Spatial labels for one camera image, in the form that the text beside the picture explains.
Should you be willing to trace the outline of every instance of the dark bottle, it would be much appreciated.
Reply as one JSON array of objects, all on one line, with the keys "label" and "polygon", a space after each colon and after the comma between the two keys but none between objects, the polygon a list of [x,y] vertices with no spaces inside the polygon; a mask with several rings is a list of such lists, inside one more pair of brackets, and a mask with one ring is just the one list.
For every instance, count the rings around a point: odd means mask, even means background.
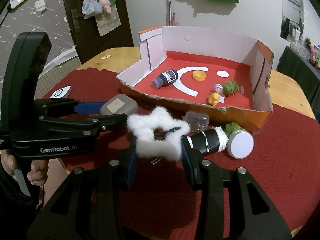
[{"label": "dark bottle", "polygon": [[162,74],[160,74],[157,78],[152,80],[152,86],[154,89],[159,89],[160,87],[166,87],[170,84],[177,81],[179,75],[178,72],[174,69],[170,69]]}]

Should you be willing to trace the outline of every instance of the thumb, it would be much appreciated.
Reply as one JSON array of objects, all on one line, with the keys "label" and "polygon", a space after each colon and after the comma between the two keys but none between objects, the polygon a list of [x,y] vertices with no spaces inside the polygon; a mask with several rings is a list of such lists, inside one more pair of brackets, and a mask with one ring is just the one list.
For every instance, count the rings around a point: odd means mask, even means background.
[{"label": "thumb", "polygon": [[16,158],[10,154],[9,150],[1,150],[0,151],[1,163],[5,172],[10,176],[14,175],[14,170],[17,169],[17,160]]}]

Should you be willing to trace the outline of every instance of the clear plastic container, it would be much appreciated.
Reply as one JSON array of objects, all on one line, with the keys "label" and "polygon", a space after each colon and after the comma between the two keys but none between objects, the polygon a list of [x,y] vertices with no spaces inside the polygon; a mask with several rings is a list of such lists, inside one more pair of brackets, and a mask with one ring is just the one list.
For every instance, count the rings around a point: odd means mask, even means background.
[{"label": "clear plastic container", "polygon": [[133,99],[124,94],[118,94],[108,102],[106,102],[100,109],[101,115],[109,114],[135,114],[138,111],[138,104]]},{"label": "clear plastic container", "polygon": [[188,111],[183,120],[190,125],[191,132],[205,131],[209,125],[209,116],[195,111]]},{"label": "clear plastic container", "polygon": [[218,93],[219,95],[223,96],[223,86],[220,84],[215,84],[213,86],[213,92]]}]

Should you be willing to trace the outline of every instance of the metal screw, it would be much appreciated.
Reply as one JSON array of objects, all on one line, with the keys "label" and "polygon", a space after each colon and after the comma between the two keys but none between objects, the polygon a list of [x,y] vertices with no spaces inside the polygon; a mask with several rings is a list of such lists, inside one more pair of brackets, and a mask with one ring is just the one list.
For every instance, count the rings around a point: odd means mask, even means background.
[{"label": "metal screw", "polygon": [[80,174],[82,173],[83,169],[78,167],[78,168],[75,168],[75,170],[73,171],[75,174]]},{"label": "metal screw", "polygon": [[238,172],[241,174],[246,174],[247,170],[244,167],[240,167],[240,168],[238,168]]},{"label": "metal screw", "polygon": [[209,160],[203,160],[201,163],[204,166],[210,166],[211,165],[211,161],[209,161]]},{"label": "metal screw", "polygon": [[111,166],[117,166],[117,165],[119,164],[119,161],[118,161],[118,160],[111,160],[111,161],[109,162],[109,164],[110,164]]}]

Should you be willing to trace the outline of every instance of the yellow toy duck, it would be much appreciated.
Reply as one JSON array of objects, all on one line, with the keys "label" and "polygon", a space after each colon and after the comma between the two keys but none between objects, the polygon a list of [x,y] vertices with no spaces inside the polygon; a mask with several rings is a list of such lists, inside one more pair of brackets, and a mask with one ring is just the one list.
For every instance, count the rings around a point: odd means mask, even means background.
[{"label": "yellow toy duck", "polygon": [[208,99],[209,104],[212,106],[216,106],[219,103],[219,100],[220,100],[220,95],[218,93],[212,93]]}]

